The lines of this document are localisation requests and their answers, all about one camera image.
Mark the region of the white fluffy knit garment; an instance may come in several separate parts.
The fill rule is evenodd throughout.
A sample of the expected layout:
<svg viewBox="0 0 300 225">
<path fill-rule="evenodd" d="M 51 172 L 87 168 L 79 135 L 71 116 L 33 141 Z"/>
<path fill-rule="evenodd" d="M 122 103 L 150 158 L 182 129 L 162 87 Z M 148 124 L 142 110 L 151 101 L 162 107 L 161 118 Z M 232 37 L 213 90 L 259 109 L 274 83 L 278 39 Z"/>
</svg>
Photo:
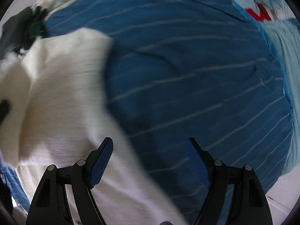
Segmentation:
<svg viewBox="0 0 300 225">
<path fill-rule="evenodd" d="M 38 39 L 23 58 L 1 60 L 1 158 L 14 167 L 32 200 L 46 167 L 67 167 L 105 137 L 112 157 L 92 194 L 107 224 L 185 224 L 167 194 L 140 165 L 129 139 L 106 108 L 102 72 L 113 40 L 81 28 Z"/>
</svg>

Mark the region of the dark green black clothes pile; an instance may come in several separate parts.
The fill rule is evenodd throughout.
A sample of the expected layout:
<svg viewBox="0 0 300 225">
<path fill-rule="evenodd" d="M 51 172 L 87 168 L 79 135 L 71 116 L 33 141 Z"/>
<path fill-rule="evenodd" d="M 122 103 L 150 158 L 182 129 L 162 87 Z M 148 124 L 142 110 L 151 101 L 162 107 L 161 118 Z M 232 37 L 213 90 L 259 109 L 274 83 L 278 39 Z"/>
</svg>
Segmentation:
<svg viewBox="0 0 300 225">
<path fill-rule="evenodd" d="M 1 35 L 1 59 L 4 59 L 7 52 L 29 50 L 36 38 L 47 36 L 44 24 L 47 14 L 47 10 L 40 6 L 34 10 L 27 7 L 9 18 L 3 25 Z"/>
</svg>

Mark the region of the light blue blanket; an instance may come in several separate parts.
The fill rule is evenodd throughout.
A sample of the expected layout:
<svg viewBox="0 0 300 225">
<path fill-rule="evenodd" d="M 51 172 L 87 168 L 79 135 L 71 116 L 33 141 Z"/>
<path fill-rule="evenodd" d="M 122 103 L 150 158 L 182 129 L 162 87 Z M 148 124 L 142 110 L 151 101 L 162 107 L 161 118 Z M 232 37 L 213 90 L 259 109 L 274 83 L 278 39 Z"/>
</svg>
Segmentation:
<svg viewBox="0 0 300 225">
<path fill-rule="evenodd" d="M 262 15 L 259 6 L 269 12 L 271 20 L 260 22 L 284 63 L 293 102 L 293 135 L 282 174 L 299 165 L 299 22 L 284 0 L 233 0 L 243 9 Z"/>
</svg>

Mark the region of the blue striped bed sheet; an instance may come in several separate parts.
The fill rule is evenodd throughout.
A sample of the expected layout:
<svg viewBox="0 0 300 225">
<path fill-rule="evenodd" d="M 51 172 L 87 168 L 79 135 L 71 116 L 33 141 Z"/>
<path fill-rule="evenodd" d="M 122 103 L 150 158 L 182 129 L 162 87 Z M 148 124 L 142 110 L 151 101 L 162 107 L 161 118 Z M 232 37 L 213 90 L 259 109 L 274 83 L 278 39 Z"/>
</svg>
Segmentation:
<svg viewBox="0 0 300 225">
<path fill-rule="evenodd" d="M 48 12 L 47 36 L 35 41 L 82 28 L 112 38 L 102 72 L 106 108 L 185 224 L 194 224 L 208 193 L 188 157 L 189 138 L 228 166 L 251 165 L 265 196 L 282 175 L 294 132 L 284 63 L 235 1 L 37 0 L 28 7 L 37 6 Z M 14 53 L 23 58 L 29 50 Z M 26 224 L 32 200 L 2 158 L 1 202 L 9 212 L 17 204 L 16 221 Z"/>
</svg>

